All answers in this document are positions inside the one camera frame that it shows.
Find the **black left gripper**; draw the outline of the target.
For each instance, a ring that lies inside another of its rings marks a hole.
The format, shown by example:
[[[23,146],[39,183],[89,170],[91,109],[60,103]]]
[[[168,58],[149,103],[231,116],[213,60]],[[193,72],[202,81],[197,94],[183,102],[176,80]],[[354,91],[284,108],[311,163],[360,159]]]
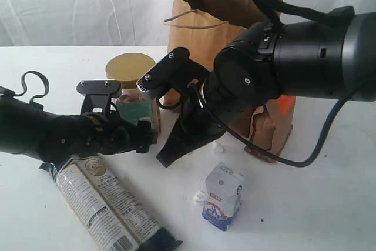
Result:
[[[94,147],[97,153],[148,153],[150,146],[157,144],[158,134],[149,121],[139,120],[135,126],[123,120],[117,112],[111,112],[108,116],[89,113],[85,117],[93,126],[89,145]]]

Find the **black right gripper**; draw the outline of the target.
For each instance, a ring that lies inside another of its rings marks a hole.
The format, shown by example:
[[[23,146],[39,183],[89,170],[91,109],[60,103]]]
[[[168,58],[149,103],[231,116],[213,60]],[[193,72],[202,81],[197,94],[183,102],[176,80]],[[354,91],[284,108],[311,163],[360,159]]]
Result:
[[[201,87],[190,84],[183,109],[156,159],[166,168],[184,155],[216,141],[226,132],[245,142],[230,125],[248,104],[231,93],[213,72]]]

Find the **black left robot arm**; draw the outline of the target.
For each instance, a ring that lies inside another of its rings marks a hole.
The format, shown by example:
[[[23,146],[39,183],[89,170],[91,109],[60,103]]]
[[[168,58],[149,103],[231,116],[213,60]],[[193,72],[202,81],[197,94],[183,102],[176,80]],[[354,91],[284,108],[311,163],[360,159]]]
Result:
[[[70,156],[147,153],[157,143],[150,122],[137,125],[119,112],[57,115],[37,103],[25,103],[1,88],[1,152],[58,163]]]

